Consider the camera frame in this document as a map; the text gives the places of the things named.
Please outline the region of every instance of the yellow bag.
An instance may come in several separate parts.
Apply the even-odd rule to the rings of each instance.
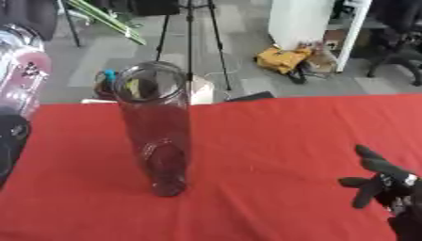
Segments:
[[[257,64],[282,74],[293,71],[299,63],[312,54],[309,47],[301,47],[295,51],[283,51],[275,46],[268,48],[257,56]]]

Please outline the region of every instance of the tripod leg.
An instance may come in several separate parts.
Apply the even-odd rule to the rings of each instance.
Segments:
[[[76,29],[74,27],[74,22],[72,20],[71,14],[69,12],[69,8],[67,6],[67,3],[63,2],[63,0],[58,0],[59,4],[63,7],[64,15],[66,16],[66,20],[69,23],[69,28],[72,31],[74,43],[76,44],[76,47],[81,47],[81,41],[79,39],[79,36],[77,35]]]
[[[164,19],[163,32],[161,32],[160,43],[159,43],[158,47],[156,48],[156,51],[157,51],[156,61],[160,60],[161,53],[163,53],[164,40],[166,39],[167,27],[169,26],[169,20],[170,20],[170,15],[166,15],[166,17]]]
[[[187,2],[187,81],[189,81],[189,94],[193,83],[193,4],[192,0]]]
[[[227,74],[226,61],[224,59],[224,54],[222,52],[223,45],[222,45],[221,37],[219,35],[219,26],[217,24],[216,11],[215,11],[216,5],[214,4],[213,0],[208,0],[208,7],[211,13],[211,19],[213,21],[214,33],[216,34],[217,47],[219,48],[219,59],[221,60],[221,65],[224,72],[224,78],[226,80],[227,90],[232,90],[232,86],[230,85],[229,75]]]

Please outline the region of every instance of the clear plastic jar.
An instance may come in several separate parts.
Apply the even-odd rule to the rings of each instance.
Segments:
[[[113,90],[153,192],[179,195],[187,187],[190,156],[186,75],[167,62],[145,62],[121,72]]]

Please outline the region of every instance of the transparent plastic container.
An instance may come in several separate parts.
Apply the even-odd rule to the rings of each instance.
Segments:
[[[41,39],[24,29],[0,30],[0,108],[27,120],[40,106],[42,86],[51,72],[51,60]]]
[[[186,75],[167,62],[145,62],[121,72],[113,90],[153,192],[179,195],[187,188],[190,158]]]

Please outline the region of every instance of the red tablecloth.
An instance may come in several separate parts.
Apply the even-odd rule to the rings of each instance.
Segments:
[[[118,107],[47,105],[0,193],[0,240],[388,241],[336,179],[366,144],[422,173],[422,96],[277,99],[192,109],[190,189],[157,198]]]

